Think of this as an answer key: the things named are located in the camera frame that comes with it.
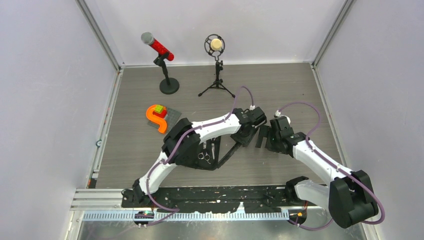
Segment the black tool pouch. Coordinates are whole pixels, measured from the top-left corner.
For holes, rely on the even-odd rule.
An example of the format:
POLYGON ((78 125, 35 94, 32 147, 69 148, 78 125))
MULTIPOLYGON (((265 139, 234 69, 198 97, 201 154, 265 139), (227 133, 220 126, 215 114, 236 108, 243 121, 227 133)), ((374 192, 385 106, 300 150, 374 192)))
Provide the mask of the black tool pouch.
POLYGON ((218 168, 221 137, 213 137, 200 144, 196 150, 196 156, 189 156, 181 160, 179 165, 196 169, 214 171, 218 168))

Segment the silver thinning scissors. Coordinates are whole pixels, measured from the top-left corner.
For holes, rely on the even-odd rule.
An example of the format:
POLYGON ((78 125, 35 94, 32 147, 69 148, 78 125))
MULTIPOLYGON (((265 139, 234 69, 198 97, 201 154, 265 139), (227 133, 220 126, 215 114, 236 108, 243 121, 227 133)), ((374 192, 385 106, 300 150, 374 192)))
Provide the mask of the silver thinning scissors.
POLYGON ((207 140, 199 145, 199 160, 204 160, 208 165, 215 162, 215 143, 212 140, 207 140))

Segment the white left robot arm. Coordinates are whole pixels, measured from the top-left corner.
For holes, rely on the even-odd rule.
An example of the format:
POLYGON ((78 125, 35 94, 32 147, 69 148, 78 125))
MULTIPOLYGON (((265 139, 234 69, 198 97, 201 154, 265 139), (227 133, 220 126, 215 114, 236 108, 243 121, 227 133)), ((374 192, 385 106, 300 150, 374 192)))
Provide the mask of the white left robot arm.
POLYGON ((141 207, 153 202, 155 193, 163 180, 177 166, 214 171, 222 167, 240 148, 247 147, 256 132, 267 121, 260 107, 235 108, 231 112, 205 121, 180 119, 163 139, 161 152, 154 165, 143 176, 134 181, 134 200, 141 207), (220 159, 201 158, 200 147, 204 142, 219 140, 230 135, 234 146, 220 159))

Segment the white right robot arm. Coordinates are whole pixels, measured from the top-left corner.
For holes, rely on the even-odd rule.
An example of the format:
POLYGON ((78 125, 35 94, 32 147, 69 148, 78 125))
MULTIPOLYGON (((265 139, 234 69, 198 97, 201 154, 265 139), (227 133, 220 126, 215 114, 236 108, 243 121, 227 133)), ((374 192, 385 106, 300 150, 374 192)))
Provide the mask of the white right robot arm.
POLYGON ((287 181, 285 198, 291 205, 307 201, 322 207, 344 229, 380 214, 369 175, 339 164, 307 134, 295 133, 288 117, 279 116, 271 119, 269 126, 261 126, 256 147, 261 147, 263 140, 267 150, 300 161, 324 182, 318 184, 306 176, 287 181))

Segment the black tripod microphone stand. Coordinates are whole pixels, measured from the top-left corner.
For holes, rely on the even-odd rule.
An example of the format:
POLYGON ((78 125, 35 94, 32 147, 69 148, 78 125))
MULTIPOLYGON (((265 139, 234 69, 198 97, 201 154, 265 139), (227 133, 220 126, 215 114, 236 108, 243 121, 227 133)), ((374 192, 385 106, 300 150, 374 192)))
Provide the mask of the black tripod microphone stand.
POLYGON ((223 70, 223 61, 222 60, 217 60, 215 62, 215 80, 214 82, 208 86, 205 90, 203 90, 202 92, 200 92, 198 94, 199 97, 201 97, 206 91, 208 90, 212 90, 212 89, 217 89, 217 90, 225 90, 227 91, 233 98, 236 97, 235 94, 233 94, 229 89, 227 89, 224 85, 223 85, 223 79, 220 78, 220 72, 223 70))

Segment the beige condenser microphone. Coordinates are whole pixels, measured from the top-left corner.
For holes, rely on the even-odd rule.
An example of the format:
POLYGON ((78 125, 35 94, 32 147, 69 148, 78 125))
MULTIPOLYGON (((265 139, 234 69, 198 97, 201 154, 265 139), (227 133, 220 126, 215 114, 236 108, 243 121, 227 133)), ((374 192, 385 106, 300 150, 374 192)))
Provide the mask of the beige condenser microphone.
POLYGON ((218 34, 210 34, 204 41, 204 49, 210 56, 214 53, 222 54, 225 50, 225 41, 218 34))

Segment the black round-base microphone stand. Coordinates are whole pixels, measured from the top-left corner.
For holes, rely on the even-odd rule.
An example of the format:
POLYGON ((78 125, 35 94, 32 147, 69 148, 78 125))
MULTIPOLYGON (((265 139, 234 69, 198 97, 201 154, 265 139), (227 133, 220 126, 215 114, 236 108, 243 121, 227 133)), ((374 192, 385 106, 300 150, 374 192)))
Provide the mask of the black round-base microphone stand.
POLYGON ((177 79, 169 77, 168 69, 165 63, 165 59, 169 57, 170 53, 166 52, 164 54, 158 54, 158 57, 153 61, 154 64, 161 67, 162 72, 164 74, 164 79, 159 84, 159 90, 166 95, 171 95, 176 93, 180 84, 177 79))

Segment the red toy block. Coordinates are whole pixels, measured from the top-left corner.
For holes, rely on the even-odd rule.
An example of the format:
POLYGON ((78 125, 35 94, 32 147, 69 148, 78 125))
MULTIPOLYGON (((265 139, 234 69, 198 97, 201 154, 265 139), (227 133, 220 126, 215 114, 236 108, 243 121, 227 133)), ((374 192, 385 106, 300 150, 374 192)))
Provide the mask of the red toy block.
POLYGON ((157 105, 154 109, 153 109, 153 115, 157 116, 159 118, 164 119, 166 117, 166 115, 168 114, 168 110, 166 107, 164 106, 159 106, 157 105))

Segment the orange curved toy slide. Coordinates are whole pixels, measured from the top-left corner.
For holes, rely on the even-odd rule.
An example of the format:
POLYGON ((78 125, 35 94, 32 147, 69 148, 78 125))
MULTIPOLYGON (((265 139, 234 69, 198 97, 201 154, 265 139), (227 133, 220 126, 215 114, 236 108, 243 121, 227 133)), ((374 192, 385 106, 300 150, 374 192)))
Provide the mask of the orange curved toy slide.
POLYGON ((145 115, 146 115, 146 118, 150 121, 150 122, 152 122, 152 123, 154 123, 154 124, 156 124, 156 125, 158 125, 158 132, 159 133, 161 133, 161 134, 165 134, 166 133, 166 131, 167 131, 167 129, 168 129, 168 123, 167 123, 167 121, 164 119, 164 118, 160 118, 160 117, 157 117, 157 116, 155 116, 155 115, 153 115, 153 111, 154 111, 154 108, 156 107, 156 104, 154 104, 154 105, 151 105, 147 110, 146 110, 146 113, 145 113, 145 115))

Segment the lime green toy brick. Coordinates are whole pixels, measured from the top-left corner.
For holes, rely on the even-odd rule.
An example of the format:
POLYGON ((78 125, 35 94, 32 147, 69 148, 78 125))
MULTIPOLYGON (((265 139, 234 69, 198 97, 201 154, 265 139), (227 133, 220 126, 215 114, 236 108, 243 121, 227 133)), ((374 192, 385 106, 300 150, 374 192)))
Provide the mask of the lime green toy brick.
POLYGON ((166 107, 164 107, 163 105, 160 105, 160 104, 157 104, 154 108, 154 111, 158 114, 161 114, 165 110, 166 110, 166 107))

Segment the red handheld microphone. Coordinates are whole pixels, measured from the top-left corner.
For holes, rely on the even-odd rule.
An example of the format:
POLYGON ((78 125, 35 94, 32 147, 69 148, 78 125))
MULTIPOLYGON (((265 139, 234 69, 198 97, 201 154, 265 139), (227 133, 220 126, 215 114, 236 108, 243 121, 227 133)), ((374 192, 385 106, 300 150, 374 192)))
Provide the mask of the red handheld microphone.
POLYGON ((158 40, 156 40, 151 32, 143 32, 140 36, 141 41, 154 49, 159 55, 167 54, 166 59, 173 61, 175 56, 166 47, 164 47, 158 40))

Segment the grey studded base plate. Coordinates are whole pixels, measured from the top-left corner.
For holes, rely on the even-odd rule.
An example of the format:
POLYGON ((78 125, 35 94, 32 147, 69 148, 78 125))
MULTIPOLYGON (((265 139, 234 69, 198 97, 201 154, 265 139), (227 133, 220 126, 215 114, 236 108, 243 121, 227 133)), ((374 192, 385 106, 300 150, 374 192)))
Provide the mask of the grey studded base plate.
MULTIPOLYGON (((167 108, 167 115, 166 115, 166 117, 164 119, 166 120, 167 125, 168 125, 167 126, 167 131, 166 131, 166 133, 168 133, 171 130, 171 128, 177 123, 177 121, 181 117, 182 113, 180 111, 175 110, 175 109, 170 108, 170 107, 166 107, 166 108, 167 108)), ((151 127, 156 128, 158 130, 158 125, 152 123, 148 119, 147 119, 146 124, 149 125, 149 126, 151 126, 151 127)))

